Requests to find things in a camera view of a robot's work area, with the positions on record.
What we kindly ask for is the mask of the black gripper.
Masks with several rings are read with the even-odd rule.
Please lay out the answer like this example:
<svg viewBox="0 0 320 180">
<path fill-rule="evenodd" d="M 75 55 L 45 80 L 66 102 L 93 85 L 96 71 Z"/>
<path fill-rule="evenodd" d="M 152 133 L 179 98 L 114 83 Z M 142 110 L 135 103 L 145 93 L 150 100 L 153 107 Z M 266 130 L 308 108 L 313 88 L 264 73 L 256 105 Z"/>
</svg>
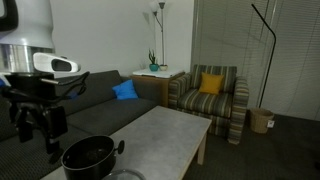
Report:
<svg viewBox="0 0 320 180">
<path fill-rule="evenodd" d="M 21 143 L 40 130 L 46 143 L 49 163 L 55 164 L 64 150 L 58 137 L 68 131 L 64 108 L 59 105 L 66 94 L 56 95 L 55 85 L 48 83 L 52 74 L 6 75 L 9 85 L 1 82 L 1 96 L 9 102 L 10 122 L 15 124 Z"/>
</svg>

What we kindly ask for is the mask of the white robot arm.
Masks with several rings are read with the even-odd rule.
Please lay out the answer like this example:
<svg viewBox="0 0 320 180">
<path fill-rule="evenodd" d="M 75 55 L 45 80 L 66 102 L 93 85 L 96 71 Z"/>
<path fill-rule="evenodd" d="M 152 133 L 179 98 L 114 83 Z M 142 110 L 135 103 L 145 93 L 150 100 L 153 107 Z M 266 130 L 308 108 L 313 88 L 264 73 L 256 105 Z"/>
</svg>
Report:
<svg viewBox="0 0 320 180">
<path fill-rule="evenodd" d="M 1 96 L 9 117 L 26 142 L 39 129 L 55 163 L 63 154 L 58 137 L 67 132 L 65 110 L 58 104 L 56 72 L 77 66 L 54 54 L 50 0 L 1 0 Z"/>
</svg>

